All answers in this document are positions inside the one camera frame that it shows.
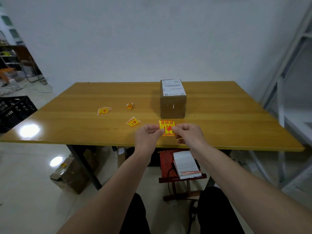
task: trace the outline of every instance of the hand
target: hand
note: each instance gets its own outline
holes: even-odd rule
[[[196,124],[179,124],[173,126],[172,131],[176,133],[177,142],[186,144],[190,148],[191,154],[195,159],[197,159],[208,146],[200,126]]]
[[[135,132],[135,152],[151,156],[155,150],[156,142],[165,129],[159,129],[159,125],[144,125]]]

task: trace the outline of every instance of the black pants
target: black pants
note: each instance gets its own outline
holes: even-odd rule
[[[208,187],[201,192],[197,216],[200,233],[244,233],[229,200],[217,187]],[[120,233],[150,234],[145,207],[137,193],[128,208]]]

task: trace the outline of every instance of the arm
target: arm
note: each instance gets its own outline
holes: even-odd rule
[[[312,233],[312,212],[205,141],[199,126],[172,128],[255,233]]]
[[[159,126],[145,125],[135,132],[135,152],[117,173],[58,231],[69,233],[119,233],[128,207],[151,160],[158,138],[164,133]]]

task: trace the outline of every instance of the black plastic crate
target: black plastic crate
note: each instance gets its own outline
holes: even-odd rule
[[[0,133],[8,132],[35,111],[28,96],[0,97]]]

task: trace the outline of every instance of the notepad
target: notepad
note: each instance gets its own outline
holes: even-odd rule
[[[174,165],[181,180],[201,176],[201,171],[198,169],[195,159],[189,150],[174,153]]]

